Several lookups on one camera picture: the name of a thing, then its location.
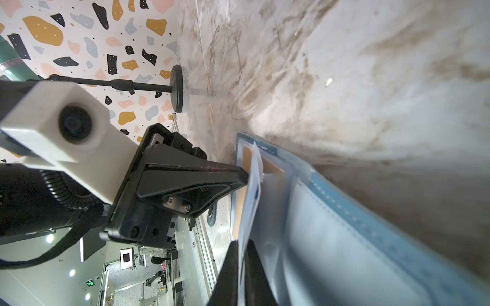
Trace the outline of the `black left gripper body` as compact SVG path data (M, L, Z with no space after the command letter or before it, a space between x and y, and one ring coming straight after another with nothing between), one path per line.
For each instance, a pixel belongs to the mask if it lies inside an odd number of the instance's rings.
M144 199L137 194L141 176L147 170L147 162L165 161L162 154L151 157L151 149L155 145L207 160L207 154L200 147L194 147L178 132L172 132L161 124L151 125L133 157L109 211L107 223L102 227L102 240L162 249L173 249L176 246L174 232L177 215L164 207L170 196L155 195Z

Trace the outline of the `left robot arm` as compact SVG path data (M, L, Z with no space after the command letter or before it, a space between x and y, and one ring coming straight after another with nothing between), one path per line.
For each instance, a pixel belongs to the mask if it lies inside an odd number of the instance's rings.
M1 238L74 227L105 241L168 248L177 218L196 219L244 187L240 167L160 124L139 144L109 110L72 82L1 82L1 147L24 157L1 165Z

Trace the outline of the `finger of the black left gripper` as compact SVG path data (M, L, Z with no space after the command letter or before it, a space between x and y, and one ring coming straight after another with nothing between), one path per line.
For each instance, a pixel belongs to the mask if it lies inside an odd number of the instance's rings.
M241 167L197 158L165 144L153 145L144 161L136 196L185 218L197 218L218 200L245 187Z

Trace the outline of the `blue VIP card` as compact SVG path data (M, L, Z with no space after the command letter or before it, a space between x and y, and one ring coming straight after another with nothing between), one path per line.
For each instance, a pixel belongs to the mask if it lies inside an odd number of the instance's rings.
M238 234L240 269L244 263L246 247L250 238L253 221L260 200L261 183L264 179L264 165L262 162L260 149L256 143L253 144L251 152L250 173L242 207L241 224Z

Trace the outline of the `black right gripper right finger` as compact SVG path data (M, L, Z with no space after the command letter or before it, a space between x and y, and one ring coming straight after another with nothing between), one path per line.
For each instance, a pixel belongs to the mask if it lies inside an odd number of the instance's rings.
M267 280L259 253L252 240L248 241L244 256L244 289L247 306L277 306L273 292Z

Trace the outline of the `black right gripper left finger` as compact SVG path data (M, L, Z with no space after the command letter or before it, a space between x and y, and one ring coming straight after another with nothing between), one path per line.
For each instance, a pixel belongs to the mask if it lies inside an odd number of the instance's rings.
M207 306L237 306L239 278L239 245L233 241L228 247L213 293Z

